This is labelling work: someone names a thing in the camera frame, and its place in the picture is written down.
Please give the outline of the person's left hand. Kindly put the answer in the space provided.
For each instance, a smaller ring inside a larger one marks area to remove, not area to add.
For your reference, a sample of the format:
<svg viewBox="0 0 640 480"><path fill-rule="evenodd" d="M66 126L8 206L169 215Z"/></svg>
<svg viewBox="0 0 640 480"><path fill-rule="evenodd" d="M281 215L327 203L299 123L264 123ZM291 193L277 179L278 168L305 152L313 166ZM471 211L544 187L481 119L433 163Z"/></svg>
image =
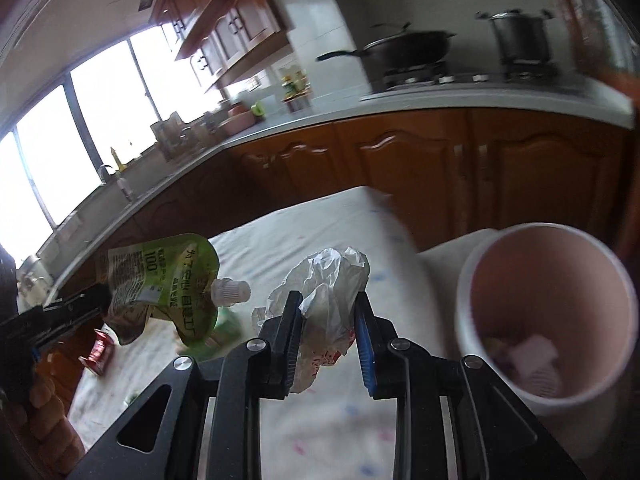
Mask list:
<svg viewBox="0 0 640 480"><path fill-rule="evenodd" d="M51 378L35 373L27 399L8 402L3 411L29 457L51 479L66 479L85 456L81 437L65 415Z"/></svg>

